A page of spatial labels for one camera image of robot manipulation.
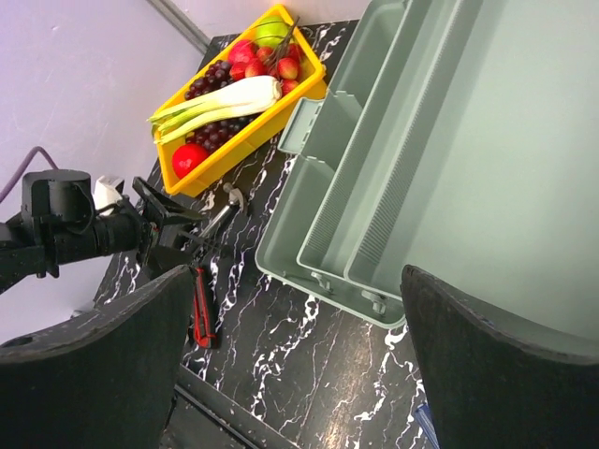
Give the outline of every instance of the marble surface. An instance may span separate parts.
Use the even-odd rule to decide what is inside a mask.
[[[302,27],[327,66],[328,80],[355,27],[355,21]],[[213,44],[220,49],[231,39]],[[203,261],[220,307],[221,346],[188,346],[183,363],[198,382],[213,385],[298,447],[425,447],[412,417],[425,395],[407,328],[386,331],[365,323],[256,267],[257,245],[294,162],[276,150],[277,139],[200,197],[177,198],[214,215],[226,203],[222,184],[230,181],[251,205],[249,216],[238,213],[219,238],[232,251],[209,253]],[[158,166],[149,181],[162,188]],[[96,301],[110,302],[145,282],[133,255],[120,254]]]

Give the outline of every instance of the red apple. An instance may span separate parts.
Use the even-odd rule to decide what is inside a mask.
[[[266,67],[259,59],[255,58],[245,67],[245,78],[257,77],[259,75],[266,75]]]
[[[256,56],[256,44],[250,39],[242,39],[236,43],[228,54],[231,64],[249,63]]]
[[[289,94],[291,91],[293,91],[299,85],[300,84],[295,80],[281,81],[281,92],[283,93],[283,96]]]
[[[235,63],[228,74],[235,81],[243,80],[245,78],[245,68],[247,67],[246,63]]]
[[[194,168],[204,162],[210,153],[201,145],[186,143],[172,155],[172,169],[179,179],[183,179]]]
[[[260,47],[260,49],[256,52],[256,57],[262,62],[266,62],[274,53],[274,50],[271,47]]]
[[[277,65],[279,74],[286,80],[294,80],[300,74],[300,65],[295,59],[283,58]]]
[[[276,78],[276,79],[278,79],[278,80],[281,78],[281,75],[279,75],[279,72],[277,71],[277,67],[272,67],[269,70],[269,75],[272,76],[272,77],[274,77],[274,78]]]
[[[289,44],[287,49],[287,57],[295,59],[298,63],[301,63],[301,57],[303,53],[299,44]]]

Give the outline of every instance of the white connector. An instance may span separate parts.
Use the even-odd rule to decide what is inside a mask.
[[[123,196],[124,179],[114,175],[100,176],[95,181],[94,203],[95,209],[100,210],[110,204],[116,203]],[[100,215],[110,215],[112,209],[104,210]]]

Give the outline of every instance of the green apple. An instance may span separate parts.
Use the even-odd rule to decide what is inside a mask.
[[[268,16],[260,21],[256,27],[254,41],[260,47],[274,49],[287,36],[289,25],[279,16]]]

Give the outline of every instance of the leek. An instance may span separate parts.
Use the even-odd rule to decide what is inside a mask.
[[[160,138],[154,143],[169,143],[207,123],[263,112],[273,106],[281,95],[281,84],[274,77],[239,80],[154,114],[150,121],[153,129],[160,133]]]
[[[278,94],[277,99],[281,97],[279,81],[274,77],[263,75],[245,78],[234,82],[233,84],[229,84],[227,87],[219,89],[218,91],[210,92],[209,94],[204,94],[197,98],[183,101],[170,108],[163,109],[150,117],[148,121],[156,123],[160,120],[169,118],[177,112],[183,112],[200,105],[203,106],[203,109],[201,110],[212,110],[227,106],[253,103],[255,101],[259,102],[263,98],[271,97],[276,94]]]

